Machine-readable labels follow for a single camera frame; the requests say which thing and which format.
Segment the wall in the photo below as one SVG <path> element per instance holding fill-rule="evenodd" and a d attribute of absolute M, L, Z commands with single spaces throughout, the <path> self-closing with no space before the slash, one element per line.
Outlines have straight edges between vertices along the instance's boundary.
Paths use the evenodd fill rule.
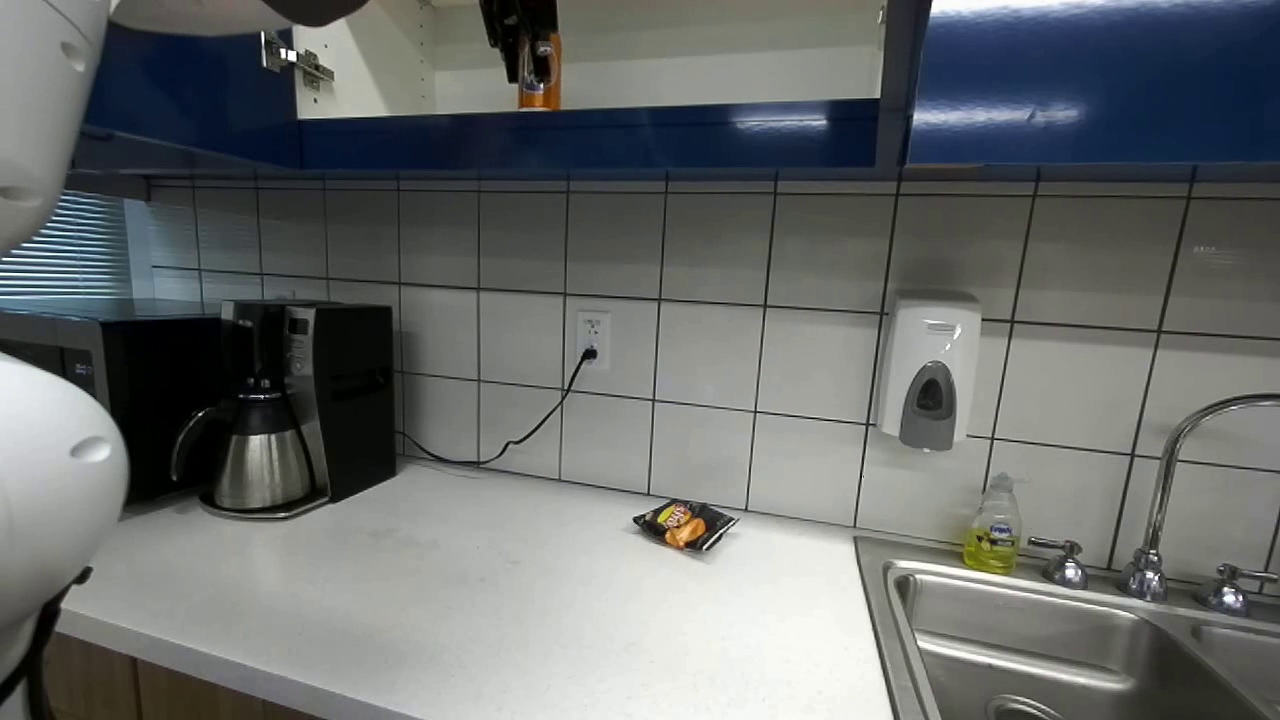
<path fill-rule="evenodd" d="M 141 292 L 383 300 L 401 424 L 477 458 L 573 369 L 577 310 L 617 356 L 504 470 L 956 541 L 991 474 L 1093 564 L 1146 527 L 1159 439 L 1280 390 L 1280 184 L 1081 181 L 383 181 L 161 184 L 132 208 Z M 983 306 L 971 439 L 870 429 L 897 290 Z M 1218 419 L 1172 493 L 1169 564 L 1265 570 L 1280 411 Z"/>

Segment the window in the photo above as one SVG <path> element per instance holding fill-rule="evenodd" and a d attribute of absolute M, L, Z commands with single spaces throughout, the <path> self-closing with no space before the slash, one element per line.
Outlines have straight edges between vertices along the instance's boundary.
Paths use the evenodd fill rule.
<path fill-rule="evenodd" d="M 123 206 L 65 192 L 53 222 L 12 251 L 0 251 L 0 300 L 123 300 L 129 240 Z"/>

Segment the dish soap bottle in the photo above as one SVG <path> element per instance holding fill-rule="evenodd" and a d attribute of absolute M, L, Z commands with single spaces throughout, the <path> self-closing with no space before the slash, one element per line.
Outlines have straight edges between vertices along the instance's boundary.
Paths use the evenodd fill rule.
<path fill-rule="evenodd" d="M 1015 549 L 1025 535 L 1025 520 L 1014 499 L 1014 479 L 1000 474 L 983 487 L 983 505 L 978 508 L 969 531 L 964 531 L 964 564 L 995 576 L 1015 574 Z"/>

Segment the power cord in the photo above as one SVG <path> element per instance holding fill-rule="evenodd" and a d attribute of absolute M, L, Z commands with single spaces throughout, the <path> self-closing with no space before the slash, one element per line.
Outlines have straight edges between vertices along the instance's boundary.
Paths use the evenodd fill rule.
<path fill-rule="evenodd" d="M 569 385 L 566 385 L 566 392 L 562 392 L 562 402 L 550 407 L 550 417 L 545 419 L 538 419 L 525 436 L 516 436 L 516 439 L 504 439 L 504 448 L 496 454 L 496 458 L 485 458 L 485 461 L 457 461 L 457 458 L 439 458 L 439 454 L 433 454 L 430 443 L 419 443 L 418 436 L 409 436 L 403 429 L 396 429 L 396 436 L 403 439 L 403 443 L 412 443 L 419 458 L 430 458 L 430 461 L 436 461 L 436 465 L 457 465 L 457 470 L 488 470 L 488 465 L 496 465 L 496 461 L 504 461 L 507 458 L 507 448 L 516 448 L 516 443 L 527 443 L 562 407 L 566 407 L 566 402 L 573 396 L 573 390 L 577 390 L 577 375 L 584 373 L 584 365 L 591 365 L 601 353 L 597 348 L 584 348 L 584 356 L 577 356 L 577 365 L 573 365 L 573 373 L 569 373 Z"/>

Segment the small food package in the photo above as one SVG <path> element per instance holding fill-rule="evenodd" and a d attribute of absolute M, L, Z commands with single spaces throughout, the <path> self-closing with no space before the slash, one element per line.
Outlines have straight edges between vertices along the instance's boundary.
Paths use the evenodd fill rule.
<path fill-rule="evenodd" d="M 714 505 L 689 505 L 689 499 L 667 499 L 653 511 L 636 517 L 636 527 L 667 549 L 704 555 L 719 545 L 727 531 L 733 517 L 715 511 Z"/>

